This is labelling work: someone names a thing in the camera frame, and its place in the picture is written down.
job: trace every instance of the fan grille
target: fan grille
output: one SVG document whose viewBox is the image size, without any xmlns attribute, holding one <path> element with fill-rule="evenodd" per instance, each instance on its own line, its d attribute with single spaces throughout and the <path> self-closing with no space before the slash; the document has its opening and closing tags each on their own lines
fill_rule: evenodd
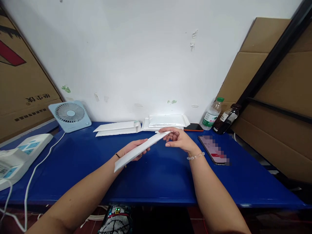
<svg viewBox="0 0 312 234">
<path fill-rule="evenodd" d="M 68 111 L 75 112 L 73 116 L 67 114 Z M 64 103 L 55 109 L 56 117 L 65 123 L 76 123 L 85 116 L 85 110 L 75 103 Z"/>
</svg>

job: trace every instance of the phone screen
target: phone screen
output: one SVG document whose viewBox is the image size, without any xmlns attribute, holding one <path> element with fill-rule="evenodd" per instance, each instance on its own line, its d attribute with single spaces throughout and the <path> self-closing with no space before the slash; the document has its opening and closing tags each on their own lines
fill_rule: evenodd
<svg viewBox="0 0 312 234">
<path fill-rule="evenodd" d="M 184 127 L 184 131 L 203 132 L 203 128 L 199 124 L 191 123 L 189 126 Z"/>
<path fill-rule="evenodd" d="M 217 165 L 225 165 L 227 158 L 220 157 L 218 154 L 219 148 L 215 146 L 211 136 L 199 136 L 198 138 L 204 146 L 206 152 L 209 154 L 211 160 Z"/>
</svg>

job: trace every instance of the plastic bottle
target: plastic bottle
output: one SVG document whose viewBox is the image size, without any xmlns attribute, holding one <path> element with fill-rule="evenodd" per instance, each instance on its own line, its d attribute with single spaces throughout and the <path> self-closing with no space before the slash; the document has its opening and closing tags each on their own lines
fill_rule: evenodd
<svg viewBox="0 0 312 234">
<path fill-rule="evenodd" d="M 218 118 L 221 112 L 221 102 L 224 98 L 218 97 L 217 100 L 212 104 L 212 106 L 207 108 L 205 117 L 201 121 L 201 127 L 204 130 L 210 130 L 215 120 Z"/>
<path fill-rule="evenodd" d="M 214 131 L 217 134 L 223 134 L 226 130 L 231 126 L 234 120 L 239 115 L 239 110 L 241 109 L 241 105 L 232 104 L 231 108 L 224 112 L 220 119 L 218 119 L 214 123 Z"/>
</svg>

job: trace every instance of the wrist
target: wrist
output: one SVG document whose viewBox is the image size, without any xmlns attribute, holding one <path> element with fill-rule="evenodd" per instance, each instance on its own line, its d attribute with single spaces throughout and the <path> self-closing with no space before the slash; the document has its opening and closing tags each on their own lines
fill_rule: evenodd
<svg viewBox="0 0 312 234">
<path fill-rule="evenodd" d="M 198 146 L 196 146 L 188 154 L 189 154 L 189 156 L 196 156 L 196 155 L 199 155 L 201 153 L 202 153 L 202 151 L 200 150 L 200 148 Z"/>
<path fill-rule="evenodd" d="M 117 153 L 116 153 L 120 158 L 122 158 L 124 156 L 124 151 L 123 149 L 119 150 Z"/>
</svg>

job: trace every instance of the bottle label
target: bottle label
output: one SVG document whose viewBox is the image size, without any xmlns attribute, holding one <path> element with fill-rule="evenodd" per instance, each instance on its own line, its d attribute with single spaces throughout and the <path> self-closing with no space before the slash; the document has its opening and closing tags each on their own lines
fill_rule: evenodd
<svg viewBox="0 0 312 234">
<path fill-rule="evenodd" d="M 205 125 L 206 127 L 212 127 L 217 118 L 218 115 L 212 115 L 207 112 L 205 118 L 202 120 L 202 124 Z"/>
<path fill-rule="evenodd" d="M 224 121 L 227 119 L 227 117 L 228 117 L 228 114 L 226 114 L 226 113 L 224 112 L 223 115 L 221 116 L 220 120 L 221 120 L 222 122 L 224 122 Z"/>
<path fill-rule="evenodd" d="M 228 118 L 229 121 L 233 122 L 234 120 L 236 120 L 238 116 L 236 114 L 231 114 L 231 116 Z"/>
</svg>

